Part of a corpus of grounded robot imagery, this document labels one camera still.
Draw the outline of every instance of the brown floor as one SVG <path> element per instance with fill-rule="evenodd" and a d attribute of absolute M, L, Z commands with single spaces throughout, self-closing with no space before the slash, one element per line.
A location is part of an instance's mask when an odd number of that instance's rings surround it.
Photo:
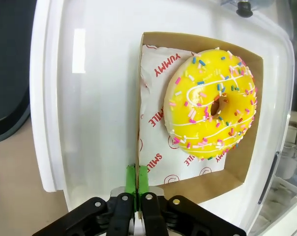
<path fill-rule="evenodd" d="M 66 213 L 63 192 L 43 190 L 29 119 L 0 142 L 0 236 L 30 236 Z"/>

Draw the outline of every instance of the brown cardboard box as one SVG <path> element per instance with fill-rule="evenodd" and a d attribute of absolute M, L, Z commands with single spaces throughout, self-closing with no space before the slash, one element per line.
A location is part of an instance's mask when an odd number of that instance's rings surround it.
<path fill-rule="evenodd" d="M 263 59 L 246 49 L 212 38 L 166 32 L 145 32 L 142 37 L 141 46 L 145 44 L 154 45 L 156 47 L 182 49 L 192 52 L 201 52 L 208 49 L 214 49 L 216 47 L 225 51 L 229 50 L 234 55 L 240 56 L 246 62 L 254 76 L 255 86 L 258 91 L 262 91 Z M 225 169 L 191 179 L 160 185 L 160 187 L 164 189 L 165 197 L 167 199 L 174 195 L 183 195 L 196 203 L 200 203 L 224 194 L 244 183 L 258 130 L 262 100 L 261 92 L 257 93 L 257 100 L 258 104 L 255 120 L 252 123 L 251 128 L 243 137 L 239 147 L 228 152 Z M 139 155 L 137 155 L 136 160 L 137 174 L 138 163 Z"/>

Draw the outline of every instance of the yellow donut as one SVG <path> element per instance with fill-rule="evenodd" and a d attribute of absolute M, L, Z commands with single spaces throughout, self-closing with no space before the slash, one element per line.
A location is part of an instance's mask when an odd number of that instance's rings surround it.
<path fill-rule="evenodd" d="M 182 150 L 200 159 L 222 155 L 237 147 L 251 127 L 256 91 L 241 58 L 219 49 L 196 54 L 168 85 L 167 131 Z"/>

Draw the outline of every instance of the silver screw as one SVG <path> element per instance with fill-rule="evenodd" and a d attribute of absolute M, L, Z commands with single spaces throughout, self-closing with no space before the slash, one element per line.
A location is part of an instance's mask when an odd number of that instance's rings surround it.
<path fill-rule="evenodd" d="M 174 199 L 173 204 L 178 205 L 180 203 L 179 199 Z"/>
<path fill-rule="evenodd" d="M 153 196 L 152 196 L 151 194 L 147 194 L 147 195 L 145 196 L 145 198 L 148 199 L 148 200 L 151 200 L 151 199 L 153 198 Z"/>

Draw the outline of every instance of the white tray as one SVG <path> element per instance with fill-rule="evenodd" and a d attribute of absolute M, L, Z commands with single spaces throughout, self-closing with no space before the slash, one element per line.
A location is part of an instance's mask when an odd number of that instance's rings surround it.
<path fill-rule="evenodd" d="M 137 69 L 145 31 L 213 37 L 263 57 L 260 125 L 245 184 L 202 204 L 249 230 L 274 153 L 283 145 L 294 53 L 287 34 L 263 15 L 243 19 L 210 1 L 37 1 L 30 96 L 44 188 L 63 189 L 73 209 L 125 185 L 125 168 L 136 155 Z"/>

